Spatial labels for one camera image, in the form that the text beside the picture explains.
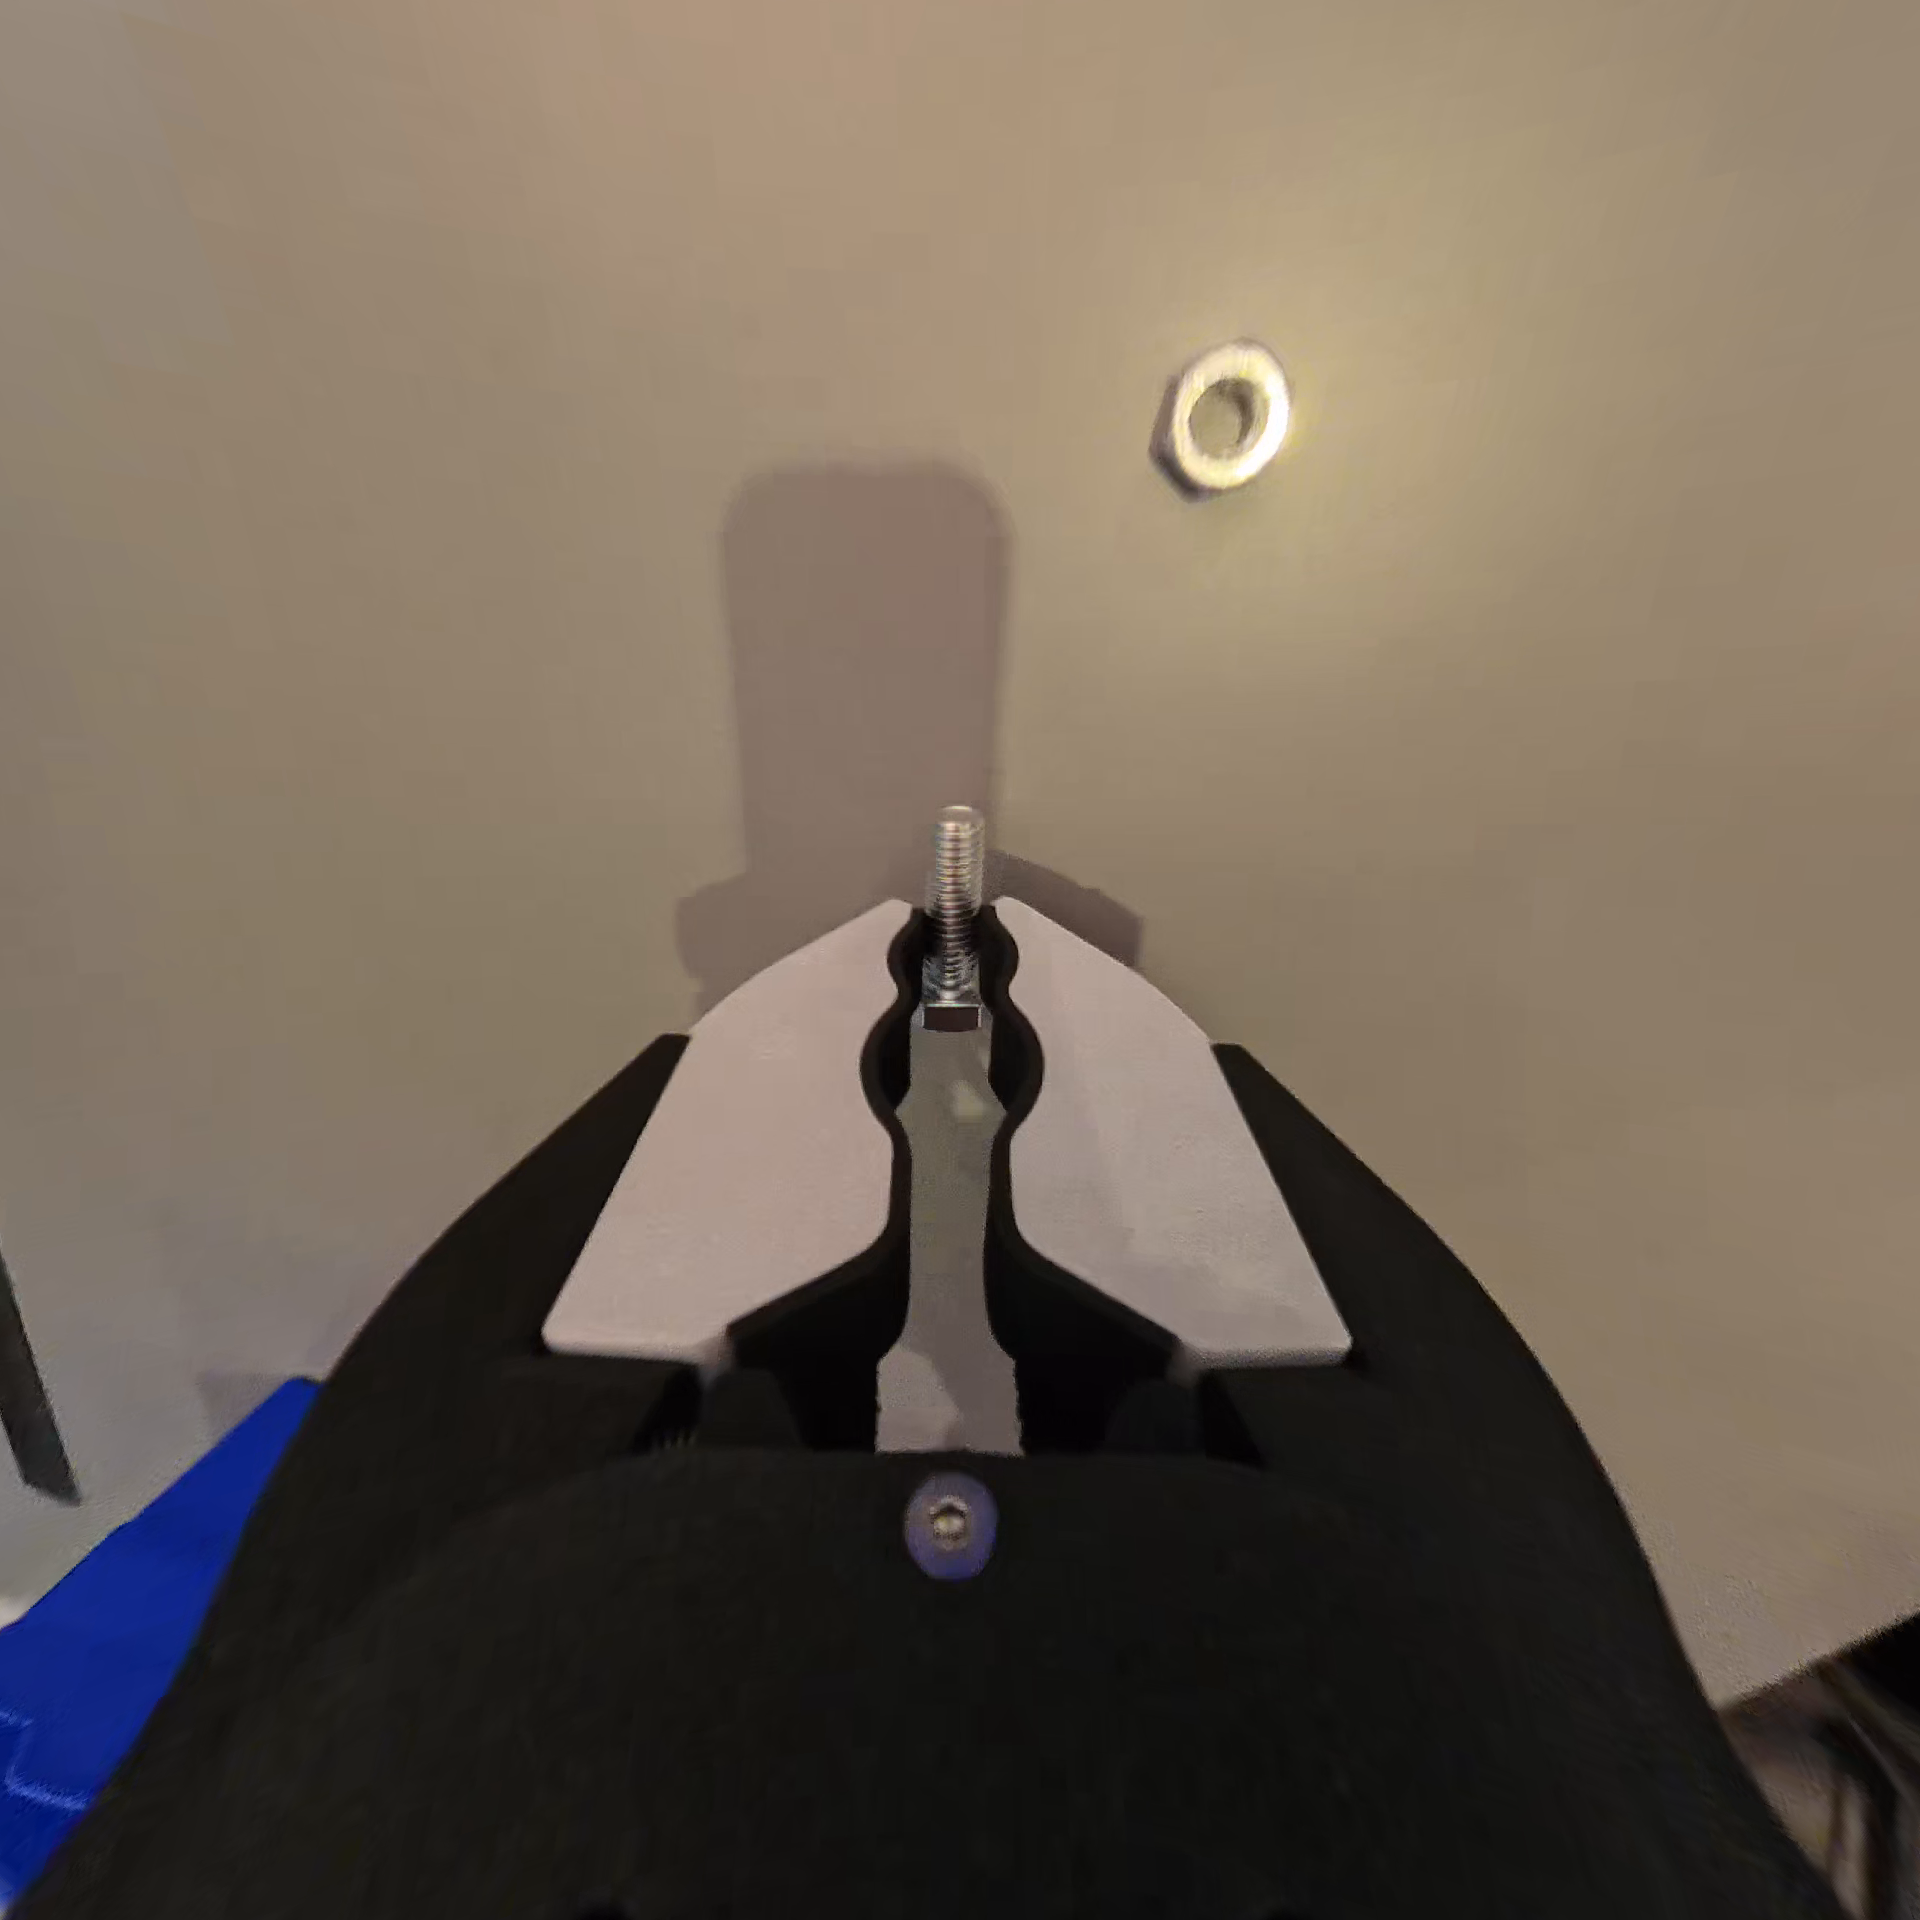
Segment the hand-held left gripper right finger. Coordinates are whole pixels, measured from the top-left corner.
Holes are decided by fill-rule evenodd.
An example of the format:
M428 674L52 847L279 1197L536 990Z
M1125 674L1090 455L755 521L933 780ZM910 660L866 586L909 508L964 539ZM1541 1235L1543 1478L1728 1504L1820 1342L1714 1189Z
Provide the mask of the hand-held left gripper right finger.
M1033 904L980 922L983 1285L1021 1448L1099 1450L1140 1392L1335 1368L1353 1334L1223 1059L1140 972Z

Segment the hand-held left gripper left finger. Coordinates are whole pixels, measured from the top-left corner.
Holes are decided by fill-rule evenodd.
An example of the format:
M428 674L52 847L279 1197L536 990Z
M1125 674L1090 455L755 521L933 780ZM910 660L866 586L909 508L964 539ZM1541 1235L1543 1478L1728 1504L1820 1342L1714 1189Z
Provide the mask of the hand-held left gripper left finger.
M917 911L886 899L698 1016L541 1331L559 1356L775 1383L870 1455L910 1298Z

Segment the small steel bolt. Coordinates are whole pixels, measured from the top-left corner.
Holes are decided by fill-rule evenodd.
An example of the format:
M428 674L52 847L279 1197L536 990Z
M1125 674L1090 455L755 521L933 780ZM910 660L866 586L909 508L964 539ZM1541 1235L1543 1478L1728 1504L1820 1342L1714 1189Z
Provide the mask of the small steel bolt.
M967 805L942 808L930 829L925 882L920 1025L930 1035L972 1035L980 1027L987 879L987 815Z

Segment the blue plastic bin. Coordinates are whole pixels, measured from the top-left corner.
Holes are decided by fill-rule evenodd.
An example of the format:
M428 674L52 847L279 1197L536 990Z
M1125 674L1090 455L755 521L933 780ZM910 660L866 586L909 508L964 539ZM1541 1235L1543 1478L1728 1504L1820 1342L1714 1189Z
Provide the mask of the blue plastic bin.
M2 1633L2 1900L33 1885L172 1687L320 1396L274 1388Z

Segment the small steel nut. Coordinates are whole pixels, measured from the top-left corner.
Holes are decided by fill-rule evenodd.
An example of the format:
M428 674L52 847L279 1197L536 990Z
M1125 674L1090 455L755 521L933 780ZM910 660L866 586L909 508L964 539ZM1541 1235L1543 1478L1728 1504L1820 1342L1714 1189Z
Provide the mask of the small steel nut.
M1263 479L1291 430L1285 362L1268 344L1237 339L1196 353L1168 379L1152 457L1188 498L1218 498Z

